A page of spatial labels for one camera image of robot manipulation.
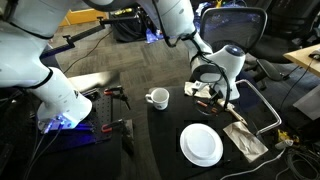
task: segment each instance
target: mesh chair back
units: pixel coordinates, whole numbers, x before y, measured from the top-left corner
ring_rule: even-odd
[[[266,20],[260,8],[210,8],[202,16],[200,36],[213,52],[231,44],[247,53],[261,38]]]
[[[294,39],[308,34],[320,10],[320,0],[275,0],[267,10],[266,34]]]

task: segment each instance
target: desk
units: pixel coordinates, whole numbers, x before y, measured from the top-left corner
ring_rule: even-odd
[[[314,50],[318,48],[320,48],[320,44],[286,53],[284,54],[284,57],[305,69],[307,69],[310,66],[308,68],[308,71],[320,77],[320,61],[312,60],[312,58],[308,57],[309,54],[311,54]],[[320,86],[317,86],[308,94],[303,96],[301,99],[295,102],[293,106],[299,109],[312,120],[319,118]]]
[[[100,88],[100,92],[102,92],[106,87],[119,85],[120,75],[117,72],[101,72],[73,77],[70,78],[70,81],[79,91]],[[120,107],[118,101],[114,101],[114,103],[115,107]],[[119,118],[119,112],[119,109],[114,109],[114,119]],[[24,141],[27,141],[28,143],[23,144],[25,146],[14,144],[16,151],[23,148],[31,150],[29,147],[33,146],[34,127],[29,125],[29,129],[25,131],[29,133],[21,132],[20,136],[17,138],[24,139]],[[53,146],[59,145],[59,141],[63,138],[68,141],[68,137],[65,137],[65,134],[62,131],[60,136],[58,136],[57,140],[53,143]],[[120,174],[121,146],[121,133],[114,131],[112,138],[109,141],[48,153],[39,158],[32,169],[29,179],[112,179],[112,177],[116,177]],[[23,159],[27,159],[31,152],[26,151],[24,154],[19,152],[18,154],[24,156],[22,157]],[[9,162],[0,179],[20,179],[20,175],[25,169],[24,166],[25,161],[23,160]]]
[[[255,167],[264,161],[264,158],[272,159],[271,153],[267,152],[254,163],[249,164],[223,131],[224,127],[236,121],[231,114],[221,112],[217,116],[205,116],[195,109],[193,99],[184,95],[183,87],[166,87],[166,89],[170,93],[170,99],[168,107],[165,110],[156,110],[151,104],[147,107],[150,140],[162,179],[185,179],[205,171],[210,170],[210,172],[215,173],[216,170],[222,169],[224,174],[220,174],[220,177],[216,174],[213,178],[218,179],[232,171],[234,173],[235,171],[241,171],[241,169],[248,170],[249,167]],[[262,117],[270,116],[270,114],[266,113],[265,109],[262,112],[254,111],[253,114],[244,113],[242,115],[245,115],[243,117],[247,120],[249,124],[248,129],[251,132],[257,131],[256,124],[253,121],[259,122],[260,120],[262,122],[265,121]],[[202,168],[193,165],[181,152],[179,143],[180,134],[185,127],[192,123],[206,124],[212,127],[221,137],[224,146],[223,156],[215,166]]]

